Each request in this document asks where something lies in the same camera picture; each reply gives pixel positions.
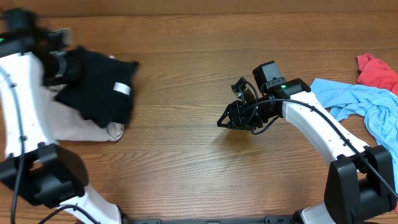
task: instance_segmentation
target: red cloth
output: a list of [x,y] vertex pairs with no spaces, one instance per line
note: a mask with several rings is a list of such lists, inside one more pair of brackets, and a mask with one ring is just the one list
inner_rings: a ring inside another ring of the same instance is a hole
[[390,90],[398,95],[398,74],[385,62],[366,53],[356,57],[359,71],[358,83]]

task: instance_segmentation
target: table surface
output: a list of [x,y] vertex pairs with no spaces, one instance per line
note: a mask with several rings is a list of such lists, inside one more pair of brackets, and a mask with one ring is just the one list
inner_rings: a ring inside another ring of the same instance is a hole
[[[217,128],[241,76],[275,60],[286,79],[356,83],[356,56],[370,52],[398,69],[396,12],[135,16],[43,19],[71,27],[75,44],[137,60],[135,108],[118,142],[61,142],[79,154],[90,182],[131,218],[263,217],[323,200],[328,169],[298,129],[279,119],[266,133]],[[371,146],[363,118],[343,125]],[[4,128],[0,142],[5,142]],[[0,222],[12,192],[0,185]],[[19,200],[17,223],[51,210]],[[397,223],[395,213],[374,219]],[[49,223],[74,223],[62,212]]]

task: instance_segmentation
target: black cable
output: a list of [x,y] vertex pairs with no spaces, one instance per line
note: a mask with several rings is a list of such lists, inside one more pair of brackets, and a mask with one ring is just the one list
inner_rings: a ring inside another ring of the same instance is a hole
[[61,211],[64,211],[65,209],[68,208],[73,208],[74,210],[78,210],[79,212],[81,212],[85,217],[87,217],[92,223],[94,224],[100,224],[99,222],[97,222],[89,213],[87,213],[86,211],[84,211],[82,208],[78,207],[77,205],[65,205],[61,208],[58,208],[57,210],[55,210],[54,212],[52,212],[50,215],[48,215],[47,217],[45,217],[42,221],[40,221],[38,224],[43,224],[45,222],[47,222],[49,219],[51,219],[54,215],[60,213]]
[[267,131],[267,129],[269,129],[269,127],[271,127],[271,125],[272,125],[278,118],[280,118],[279,115],[276,116],[274,119],[272,119],[272,121],[270,121],[270,122],[267,124],[267,126],[265,126],[261,131],[259,131],[259,132],[257,132],[257,133],[254,132],[254,130],[256,130],[256,128],[252,128],[251,133],[252,133],[253,135],[258,135],[258,134],[263,133],[264,131]]
[[[257,94],[257,90],[255,89],[255,87],[249,83],[248,81],[244,81],[246,84],[248,84],[250,86],[250,88],[253,89],[254,95],[256,96],[256,103],[258,103],[259,101],[259,95]],[[243,126],[246,126],[250,123],[250,121],[253,119],[254,115],[256,114],[256,110],[253,110],[253,113],[251,113],[250,117],[248,119],[245,120]]]
[[317,114],[319,114],[335,131],[336,133],[340,136],[340,138],[343,140],[343,142],[352,150],[355,152],[355,154],[357,154],[359,156],[359,158],[362,160],[362,162],[364,162],[364,164],[369,168],[369,170],[371,171],[371,173],[373,175],[375,175],[377,177],[377,179],[379,179],[380,182],[382,182],[382,184],[387,187],[388,191],[390,191],[390,193],[393,194],[393,196],[395,197],[395,199],[398,201],[398,195],[395,192],[395,190],[392,189],[392,187],[386,182],[386,180],[384,180],[384,178],[379,174],[379,172],[368,162],[368,160],[366,160],[363,155],[351,144],[351,142],[345,138],[344,134],[341,133],[341,131],[335,126],[335,124],[333,124],[332,121],[330,121],[330,119],[324,115],[321,111],[319,111],[316,107],[314,106],[310,106],[306,103],[303,103],[301,101],[297,101],[297,100],[288,100],[288,99],[271,99],[271,100],[264,100],[264,101],[260,101],[258,103],[255,103],[251,106],[249,106],[248,108],[246,108],[245,110],[243,110],[242,113],[247,112],[248,110],[250,110],[251,108],[255,108],[258,105],[264,104],[264,103],[270,103],[270,102],[290,102],[290,103],[296,103],[302,106],[305,106],[307,108],[310,108],[312,111],[315,111]]
[[11,217],[10,217],[11,224],[15,224],[18,192],[19,192],[19,187],[21,186],[22,172],[24,170],[24,163],[25,163],[25,141],[26,141],[26,138],[24,136],[24,129],[22,127],[22,118],[21,118],[21,109],[19,107],[19,100],[18,100],[17,92],[15,90],[16,84],[12,82],[12,80],[9,78],[9,75],[2,67],[0,67],[0,73],[4,77],[5,81],[7,82],[7,84],[9,85],[9,88],[11,90],[12,97],[14,99],[16,112],[17,112],[19,134],[21,135],[19,137],[19,140],[21,142],[21,155],[19,156],[19,167],[18,167],[17,178],[16,178],[15,186],[14,186],[14,195],[12,196]]

